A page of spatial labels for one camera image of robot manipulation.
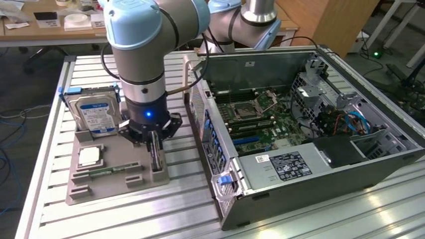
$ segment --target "aluminum extrusion table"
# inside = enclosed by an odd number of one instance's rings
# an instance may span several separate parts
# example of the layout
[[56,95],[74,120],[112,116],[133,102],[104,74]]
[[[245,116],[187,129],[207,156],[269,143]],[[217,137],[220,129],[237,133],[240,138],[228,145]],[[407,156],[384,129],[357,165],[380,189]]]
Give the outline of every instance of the aluminum extrusion table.
[[[180,86],[183,56],[188,53],[173,52],[165,57],[168,90]],[[339,57],[335,59],[353,71]],[[59,86],[102,87],[116,81],[103,70],[99,56],[67,60]],[[106,60],[118,73],[114,57],[107,56]],[[223,232],[183,96],[171,96],[168,105],[172,112],[184,116],[184,125],[175,138],[164,143],[171,183],[68,206],[64,199],[75,121],[64,103],[55,97],[18,239],[425,237],[425,160],[399,170],[368,190]]]

